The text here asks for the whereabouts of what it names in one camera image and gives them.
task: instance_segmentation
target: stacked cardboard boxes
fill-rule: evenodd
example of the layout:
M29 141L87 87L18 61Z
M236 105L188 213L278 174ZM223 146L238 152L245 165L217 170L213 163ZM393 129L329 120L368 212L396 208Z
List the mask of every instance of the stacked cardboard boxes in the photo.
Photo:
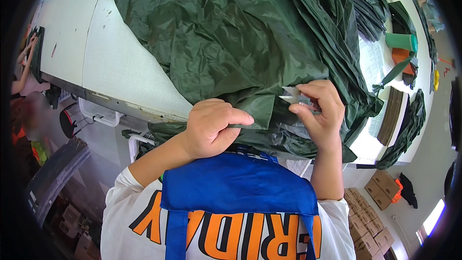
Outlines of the stacked cardboard boxes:
M375 210L356 188L345 189L350 207L348 224L357 260L383 260L394 239Z
M390 174L383 170L377 170L364 188L380 210L385 210L400 190L400 186Z

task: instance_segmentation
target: blue apron strap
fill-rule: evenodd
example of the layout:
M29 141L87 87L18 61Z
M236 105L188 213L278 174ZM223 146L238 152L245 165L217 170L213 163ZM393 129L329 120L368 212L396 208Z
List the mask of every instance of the blue apron strap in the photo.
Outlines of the blue apron strap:
M309 244L306 248L306 259L316 259L315 246L313 242L313 216L301 216L305 228L309 234Z
M165 260L186 259L188 212L169 211L165 235Z

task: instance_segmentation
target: hand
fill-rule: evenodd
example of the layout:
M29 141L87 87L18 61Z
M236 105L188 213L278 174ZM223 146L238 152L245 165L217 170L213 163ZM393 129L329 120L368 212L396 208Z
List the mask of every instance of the hand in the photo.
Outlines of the hand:
M239 135L241 129L228 128L229 124L253 123L252 116L233 108L230 103L209 99L194 105L186 130L179 136L185 152L192 159L208 158L223 153Z
M29 44L25 48L26 52L29 51L29 49L31 49L32 45L34 45L34 47L35 47L35 44L37 44L37 33L34 33L32 35L31 41L29 42Z
M315 115L308 107L299 103L290 105L289 111L297 114L319 150L338 149L341 145L340 126L345 107L335 86L330 80L315 80L308 84L299 84L297 89L317 99L322 112Z

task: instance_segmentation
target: plastic crate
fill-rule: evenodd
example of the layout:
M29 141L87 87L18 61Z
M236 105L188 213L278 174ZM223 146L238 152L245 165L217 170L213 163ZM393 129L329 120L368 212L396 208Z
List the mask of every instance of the plastic crate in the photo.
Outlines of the plastic crate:
M128 139L128 147L130 149L130 163L133 163L138 155L138 151L140 149L140 142L150 143L151 145L155 146L153 140L153 134L149 130L145 130L139 135L132 135L130 139Z
M78 98L78 106L85 118L92 118L97 122L112 127L117 126L119 124L120 117L123 116L123 113L102 107L82 98Z

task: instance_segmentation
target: window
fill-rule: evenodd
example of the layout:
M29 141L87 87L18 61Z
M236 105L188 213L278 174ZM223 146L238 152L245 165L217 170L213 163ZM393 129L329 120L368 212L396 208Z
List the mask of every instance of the window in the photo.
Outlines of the window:
M441 216L442 212L444 211L444 201L440 199L438 204L436 204L435 209L431 211L430 216L424 221L423 226L415 232L417 238L419 238L420 245L424 242L424 240L430 236L433 228L435 228L436 223L438 222L439 217Z

